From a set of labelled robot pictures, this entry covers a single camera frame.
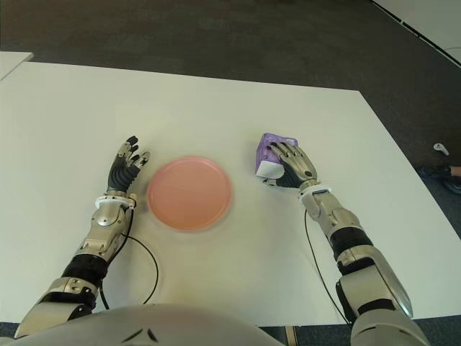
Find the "white wall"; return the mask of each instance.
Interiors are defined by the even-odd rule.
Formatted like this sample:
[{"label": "white wall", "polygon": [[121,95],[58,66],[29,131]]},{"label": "white wall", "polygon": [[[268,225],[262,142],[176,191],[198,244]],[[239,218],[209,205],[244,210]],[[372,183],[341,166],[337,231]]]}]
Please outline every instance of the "white wall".
[{"label": "white wall", "polygon": [[[442,49],[461,48],[461,0],[375,0]],[[461,61],[461,49],[447,52]]]}]

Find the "shoe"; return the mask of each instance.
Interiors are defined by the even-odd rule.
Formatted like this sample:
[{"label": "shoe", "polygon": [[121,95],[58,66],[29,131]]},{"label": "shoe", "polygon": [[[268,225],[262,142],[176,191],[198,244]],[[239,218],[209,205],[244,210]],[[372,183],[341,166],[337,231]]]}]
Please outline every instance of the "shoe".
[{"label": "shoe", "polygon": [[451,192],[456,193],[457,195],[461,195],[461,178],[453,177],[444,180],[444,185],[448,187],[448,190]]},{"label": "shoe", "polygon": [[416,170],[421,178],[449,179],[452,171],[447,164],[436,167],[420,167]]}]

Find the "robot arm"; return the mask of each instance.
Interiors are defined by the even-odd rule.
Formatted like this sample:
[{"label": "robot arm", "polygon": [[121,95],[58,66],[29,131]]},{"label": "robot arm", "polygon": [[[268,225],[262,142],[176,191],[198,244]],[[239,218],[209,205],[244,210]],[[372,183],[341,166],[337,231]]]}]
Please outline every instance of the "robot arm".
[{"label": "robot arm", "polygon": [[408,294],[359,219],[342,207],[330,187],[320,184],[303,150],[288,143],[273,143],[270,148],[280,157],[285,173],[277,180],[264,182],[299,187],[300,202],[331,245],[342,274],[336,292],[346,318],[354,324],[352,346],[429,345],[411,321]]},{"label": "robot arm", "polygon": [[119,247],[120,235],[133,220],[134,195],[127,190],[149,160],[149,153],[133,153],[138,146],[133,136],[120,147],[110,169],[106,193],[97,198],[91,228],[60,278],[27,313],[15,337],[34,334],[91,313],[107,268]]}]

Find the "dark carpet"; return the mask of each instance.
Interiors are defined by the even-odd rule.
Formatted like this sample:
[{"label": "dark carpet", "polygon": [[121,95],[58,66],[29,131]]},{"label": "dark carpet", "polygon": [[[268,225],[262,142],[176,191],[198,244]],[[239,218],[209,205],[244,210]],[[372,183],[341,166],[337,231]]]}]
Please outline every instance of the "dark carpet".
[{"label": "dark carpet", "polygon": [[[33,61],[356,89],[413,165],[461,164],[461,69],[367,0],[1,0],[0,10],[0,49]],[[460,235],[461,197],[426,185]],[[418,323],[433,345],[460,344],[460,317]],[[345,345],[349,331],[297,335]]]}]

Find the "pink petri dish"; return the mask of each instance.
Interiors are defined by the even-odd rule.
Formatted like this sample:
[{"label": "pink petri dish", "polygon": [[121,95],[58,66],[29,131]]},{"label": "pink petri dish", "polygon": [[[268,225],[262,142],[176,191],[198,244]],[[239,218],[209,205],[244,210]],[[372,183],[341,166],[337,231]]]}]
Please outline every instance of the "pink petri dish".
[{"label": "pink petri dish", "polygon": [[152,177],[147,201],[163,223],[180,231],[211,227],[227,211],[232,184],[215,162],[188,156],[161,167]]}]

